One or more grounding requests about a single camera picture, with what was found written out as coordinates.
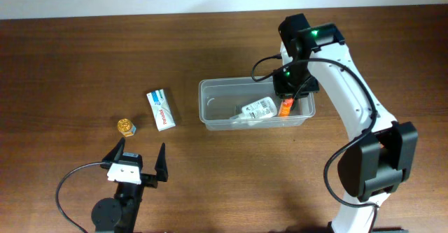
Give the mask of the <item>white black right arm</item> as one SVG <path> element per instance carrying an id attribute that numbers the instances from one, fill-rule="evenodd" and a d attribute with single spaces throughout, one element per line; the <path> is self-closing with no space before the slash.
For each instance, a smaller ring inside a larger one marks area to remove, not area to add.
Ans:
<path id="1" fill-rule="evenodd" d="M 351 58 L 349 47 L 333 24 L 309 25 L 304 14 L 288 16 L 279 25 L 283 66 L 272 77 L 276 95 L 297 99 L 314 81 L 320 83 L 337 110 L 349 138 L 326 162 L 333 162 L 344 188 L 330 232 L 372 232 L 378 210 L 410 177 L 417 129 L 400 123 L 372 93 Z"/>

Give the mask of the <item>orange tube white cap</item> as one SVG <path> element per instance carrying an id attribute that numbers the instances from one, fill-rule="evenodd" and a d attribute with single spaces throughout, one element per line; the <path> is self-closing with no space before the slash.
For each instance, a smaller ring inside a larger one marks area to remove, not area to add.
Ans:
<path id="1" fill-rule="evenodd" d="M 283 99 L 279 107 L 278 116 L 287 117 L 291 113 L 291 108 L 294 104 L 294 98 Z"/>

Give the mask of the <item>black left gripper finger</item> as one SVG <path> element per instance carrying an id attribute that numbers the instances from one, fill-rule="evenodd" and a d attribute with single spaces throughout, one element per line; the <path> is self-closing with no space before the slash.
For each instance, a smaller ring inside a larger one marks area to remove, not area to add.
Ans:
<path id="1" fill-rule="evenodd" d="M 165 143 L 162 143 L 160 147 L 157 161 L 155 163 L 155 171 L 156 171 L 156 178 L 158 181 L 162 182 L 168 181 Z"/>
<path id="2" fill-rule="evenodd" d="M 122 137 L 116 144 L 116 146 L 109 153 L 106 154 L 106 156 L 102 159 L 102 162 L 103 163 L 117 162 L 123 155 L 124 147 L 125 147 L 125 138 Z"/>

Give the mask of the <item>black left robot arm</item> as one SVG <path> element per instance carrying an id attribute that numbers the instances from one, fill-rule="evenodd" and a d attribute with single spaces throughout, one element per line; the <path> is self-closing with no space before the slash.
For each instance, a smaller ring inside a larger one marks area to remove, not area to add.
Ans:
<path id="1" fill-rule="evenodd" d="M 113 197 L 99 200 L 91 212 L 95 232 L 133 232 L 145 188 L 157 188 L 159 182 L 168 180 L 165 144 L 162 144 L 155 163 L 155 173 L 145 174 L 140 154 L 125 152 L 125 139 L 101 161 L 107 178 L 117 184 Z"/>

